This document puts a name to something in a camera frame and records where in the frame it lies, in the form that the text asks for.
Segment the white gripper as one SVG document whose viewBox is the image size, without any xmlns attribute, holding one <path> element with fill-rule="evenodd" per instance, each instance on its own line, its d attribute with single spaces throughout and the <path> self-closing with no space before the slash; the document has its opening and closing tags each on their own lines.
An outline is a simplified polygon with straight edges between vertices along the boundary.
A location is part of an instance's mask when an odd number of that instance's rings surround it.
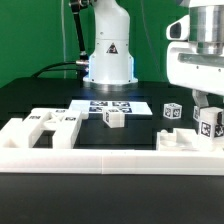
<svg viewBox="0 0 224 224">
<path fill-rule="evenodd" d="M 189 28 L 189 19 L 179 19 L 166 29 L 166 37 L 170 40 L 167 78 L 171 84 L 193 89 L 196 106 L 205 108 L 209 106 L 207 93 L 224 96 L 224 48 L 221 55 L 198 53 L 197 44 L 188 41 Z M 217 124 L 224 126 L 223 111 L 217 114 Z"/>
</svg>

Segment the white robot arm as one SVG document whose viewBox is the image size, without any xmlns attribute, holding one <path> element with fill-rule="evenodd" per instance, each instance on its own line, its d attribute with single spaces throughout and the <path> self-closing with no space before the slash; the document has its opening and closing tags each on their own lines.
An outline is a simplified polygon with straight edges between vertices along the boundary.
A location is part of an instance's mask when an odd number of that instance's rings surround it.
<svg viewBox="0 0 224 224">
<path fill-rule="evenodd" d="M 95 13 L 95 50 L 84 83 L 97 88 L 135 84 L 129 54 L 130 17 L 116 0 L 88 0 Z M 224 0 L 176 0 L 188 14 L 166 29 L 170 83 L 192 90 L 199 109 L 207 95 L 224 97 Z"/>
</svg>

